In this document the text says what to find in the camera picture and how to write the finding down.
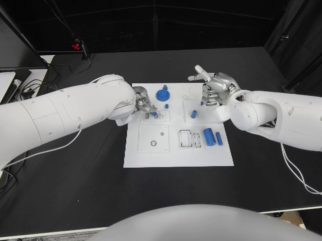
blue cylinder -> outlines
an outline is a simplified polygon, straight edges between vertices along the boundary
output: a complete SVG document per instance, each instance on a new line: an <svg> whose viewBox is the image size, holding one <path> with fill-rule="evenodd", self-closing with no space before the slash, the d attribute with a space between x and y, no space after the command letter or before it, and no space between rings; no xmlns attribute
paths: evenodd
<svg viewBox="0 0 322 241"><path fill-rule="evenodd" d="M160 101L167 101L170 99L170 92L167 91L167 89L161 89L157 93L156 93L156 98Z"/></svg>
<svg viewBox="0 0 322 241"><path fill-rule="evenodd" d="M196 118L197 110L193 111L192 118Z"/></svg>
<svg viewBox="0 0 322 241"><path fill-rule="evenodd" d="M210 128L203 130L203 135L206 138L208 146L209 147L213 146L218 142L216 142L216 138L215 138L213 131Z"/></svg>
<svg viewBox="0 0 322 241"><path fill-rule="evenodd" d="M218 144L222 146L223 145L223 141L222 141L222 137L220 137L220 133L216 132L216 136L218 136Z"/></svg>

black tabletop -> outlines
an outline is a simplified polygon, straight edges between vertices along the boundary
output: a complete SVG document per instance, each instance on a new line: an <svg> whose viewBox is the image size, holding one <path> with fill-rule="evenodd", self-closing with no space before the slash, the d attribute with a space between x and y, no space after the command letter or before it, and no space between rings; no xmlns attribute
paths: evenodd
<svg viewBox="0 0 322 241"><path fill-rule="evenodd" d="M88 65L81 55L55 64L74 71ZM71 74L58 66L59 88L85 84L105 74L128 83L187 82L200 64L223 72L242 89L281 92L287 83L262 47L92 55L92 67ZM280 143L225 123L233 167L124 168L127 126L105 120L87 128L72 145L30 158L19 183L0 202L0 236L111 226L161 207L218 204L254 211L322 206L291 173ZM35 148L30 154L68 144L75 134ZM307 182L322 190L322 153L285 147Z"/></svg>

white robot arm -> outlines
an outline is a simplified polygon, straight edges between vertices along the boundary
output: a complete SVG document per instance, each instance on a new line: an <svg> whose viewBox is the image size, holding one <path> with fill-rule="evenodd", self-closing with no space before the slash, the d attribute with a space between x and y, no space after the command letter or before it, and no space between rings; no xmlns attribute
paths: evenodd
<svg viewBox="0 0 322 241"><path fill-rule="evenodd" d="M127 124L140 110L156 115L147 90L131 87L120 75L0 105L0 170L23 152L107 118Z"/></svg>
<svg viewBox="0 0 322 241"><path fill-rule="evenodd" d="M205 79L203 103L220 106L215 110L219 123L229 119L235 126L297 148L322 151L322 98L287 93L242 90L235 79L223 73L208 73L197 65Z"/></svg>

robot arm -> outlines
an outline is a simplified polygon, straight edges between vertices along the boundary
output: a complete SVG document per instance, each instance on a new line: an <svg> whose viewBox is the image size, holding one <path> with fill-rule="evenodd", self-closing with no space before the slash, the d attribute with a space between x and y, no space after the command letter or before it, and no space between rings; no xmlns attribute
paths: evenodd
<svg viewBox="0 0 322 241"><path fill-rule="evenodd" d="M322 98L287 93L248 91L223 73L208 73L196 66L199 75L189 80L205 79L203 103L213 106L218 122L229 119L249 133L290 146L322 151ZM277 119L275 126L264 126Z"/></svg>
<svg viewBox="0 0 322 241"><path fill-rule="evenodd" d="M140 110L157 111L147 90L131 87L120 75L0 105L0 170L23 152L107 118L127 124Z"/></svg>

computer monitor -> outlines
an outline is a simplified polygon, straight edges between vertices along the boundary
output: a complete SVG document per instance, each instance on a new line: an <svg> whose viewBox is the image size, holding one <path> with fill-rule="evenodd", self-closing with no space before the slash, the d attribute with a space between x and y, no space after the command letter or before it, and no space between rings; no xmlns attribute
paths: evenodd
<svg viewBox="0 0 322 241"><path fill-rule="evenodd" d="M0 12L0 70L46 68L42 57Z"/></svg>

